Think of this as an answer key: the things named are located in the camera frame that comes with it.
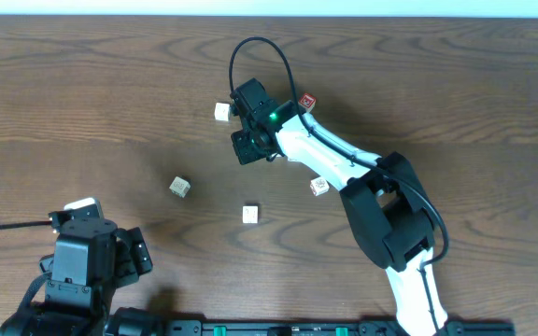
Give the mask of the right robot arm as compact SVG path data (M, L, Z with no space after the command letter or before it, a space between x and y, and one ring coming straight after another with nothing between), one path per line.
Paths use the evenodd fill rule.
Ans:
M325 178L338 190L359 248L385 270L400 327L409 335L441 334L447 313L432 265L441 259L434 252L434 230L443 220L409 161L352 146L292 101L235 98L232 111L243 126L232 136L240 163L281 155Z

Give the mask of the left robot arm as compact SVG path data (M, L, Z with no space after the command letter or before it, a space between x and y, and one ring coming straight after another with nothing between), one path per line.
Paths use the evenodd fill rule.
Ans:
M54 253L40 260L41 274L0 335L103 335L116 290L152 271L142 231L118 227L94 204L50 219Z

